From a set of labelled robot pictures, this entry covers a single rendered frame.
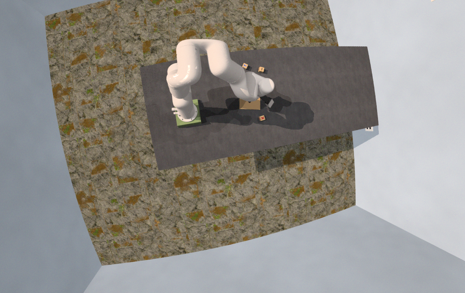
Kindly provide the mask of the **tan flat mat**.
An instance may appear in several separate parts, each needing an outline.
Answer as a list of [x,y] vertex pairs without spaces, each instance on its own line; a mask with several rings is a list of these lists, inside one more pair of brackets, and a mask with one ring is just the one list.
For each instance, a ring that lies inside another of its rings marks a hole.
[[240,99],[239,109],[258,109],[260,110],[260,98],[256,101],[248,102]]

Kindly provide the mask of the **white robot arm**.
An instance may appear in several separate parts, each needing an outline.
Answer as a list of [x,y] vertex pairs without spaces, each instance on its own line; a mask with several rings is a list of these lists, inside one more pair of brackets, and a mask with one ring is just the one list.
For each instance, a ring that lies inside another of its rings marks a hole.
[[197,116],[197,107],[192,103],[191,85],[201,77],[200,54],[207,54],[211,73],[230,82],[237,98],[252,102],[260,97],[266,107],[273,105],[273,99],[266,94],[274,90],[274,82],[254,72],[245,72],[242,66],[231,60],[225,42],[218,39],[184,39],[177,45],[176,53],[178,63],[170,65],[166,80],[176,107],[172,111],[177,111],[174,114],[178,114],[183,122],[191,122]]

